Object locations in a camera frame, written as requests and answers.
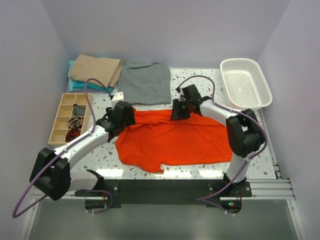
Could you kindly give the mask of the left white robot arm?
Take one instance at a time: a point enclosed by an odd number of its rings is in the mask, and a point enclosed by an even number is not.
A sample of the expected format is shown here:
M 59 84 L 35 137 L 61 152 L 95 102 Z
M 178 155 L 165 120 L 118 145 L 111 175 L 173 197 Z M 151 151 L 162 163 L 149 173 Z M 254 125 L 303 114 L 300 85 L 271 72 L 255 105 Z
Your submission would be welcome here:
M 110 142 L 126 127 L 135 125 L 135 110 L 126 101 L 108 107 L 105 115 L 93 120 L 93 126 L 74 140 L 53 150 L 43 148 L 36 158 L 30 184 L 54 201 L 72 191 L 99 196 L 104 178 L 94 170 L 72 173 L 71 169 L 97 147 Z

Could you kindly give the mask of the orange t-shirt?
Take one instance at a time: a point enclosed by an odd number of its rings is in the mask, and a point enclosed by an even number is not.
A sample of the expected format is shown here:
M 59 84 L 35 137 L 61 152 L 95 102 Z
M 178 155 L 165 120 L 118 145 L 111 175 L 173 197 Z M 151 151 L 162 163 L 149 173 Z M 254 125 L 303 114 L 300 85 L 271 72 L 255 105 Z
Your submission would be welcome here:
M 123 164 L 148 173 L 161 173 L 162 165 L 205 165 L 230 162 L 227 129 L 209 117 L 191 114 L 171 120 L 171 110 L 136 111 L 135 124 L 115 142 Z

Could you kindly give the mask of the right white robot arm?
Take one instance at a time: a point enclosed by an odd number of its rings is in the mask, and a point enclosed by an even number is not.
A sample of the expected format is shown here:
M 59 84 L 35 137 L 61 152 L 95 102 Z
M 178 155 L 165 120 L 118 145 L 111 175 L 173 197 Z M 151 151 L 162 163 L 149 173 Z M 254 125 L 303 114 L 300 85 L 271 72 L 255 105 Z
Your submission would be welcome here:
M 186 120 L 191 114 L 198 114 L 226 127 L 228 145 L 232 151 L 231 161 L 224 174 L 222 189 L 210 197 L 223 192 L 227 196 L 235 196 L 241 190 L 240 184 L 246 181 L 250 161 L 267 146 L 265 130 L 258 123 L 253 110 L 239 111 L 215 103 L 212 97 L 201 96 L 194 84 L 177 87 L 176 91 L 180 93 L 180 98 L 172 102 L 172 121 Z

